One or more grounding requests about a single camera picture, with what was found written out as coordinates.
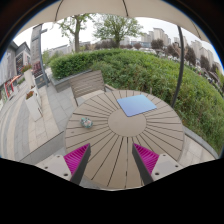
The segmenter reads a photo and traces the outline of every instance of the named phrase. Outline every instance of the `wall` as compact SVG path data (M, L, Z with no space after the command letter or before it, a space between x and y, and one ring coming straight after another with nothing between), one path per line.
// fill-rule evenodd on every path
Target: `wall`
M15 51L9 47L0 63L0 86L16 74Z

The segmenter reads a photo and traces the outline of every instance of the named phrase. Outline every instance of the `street lamp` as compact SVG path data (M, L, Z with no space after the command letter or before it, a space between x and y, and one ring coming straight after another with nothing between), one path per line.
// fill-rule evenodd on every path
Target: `street lamp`
M39 31L39 34L38 34L36 37L34 37L34 38L32 39L32 42L35 41L35 40L37 40L37 39L38 39L38 41L39 41L40 65L41 65L41 69L42 69L42 71L43 71L43 77L44 77L45 84L46 84L47 87L48 87L47 76L46 76L46 73L45 73L45 70L44 70L44 67L43 67L43 60L42 60L42 55L41 55L41 34L42 34L42 33L45 33L45 32L47 32L47 29L42 30L42 31L40 30L40 31Z

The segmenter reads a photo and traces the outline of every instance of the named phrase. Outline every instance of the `umbrella canopy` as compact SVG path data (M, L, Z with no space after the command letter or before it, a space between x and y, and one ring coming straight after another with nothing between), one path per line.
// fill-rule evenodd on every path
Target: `umbrella canopy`
M105 13L123 17L148 17L176 24L202 41L209 40L201 29L184 13L160 0L61 0L37 14L18 32L46 22L56 22L83 13Z

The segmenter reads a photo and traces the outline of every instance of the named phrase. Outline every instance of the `small object on table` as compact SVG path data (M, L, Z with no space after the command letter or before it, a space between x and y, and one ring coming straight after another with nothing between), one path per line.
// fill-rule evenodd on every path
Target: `small object on table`
M85 128L91 128L93 125L93 122L89 118L82 118L80 121L81 125Z

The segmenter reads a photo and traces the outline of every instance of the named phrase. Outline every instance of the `green hedge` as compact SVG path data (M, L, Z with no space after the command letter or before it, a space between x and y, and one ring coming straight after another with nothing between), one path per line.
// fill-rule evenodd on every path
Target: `green hedge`
M55 78L86 69L101 70L104 81L117 89L139 90L171 104L180 63L130 50L100 50L63 56L51 62ZM175 111L183 124L201 136L218 153L224 143L224 100L202 76L184 68Z
M88 69L94 61L101 61L106 55L114 55L121 52L121 49L113 49L64 55L52 60L50 67L53 77L62 79Z

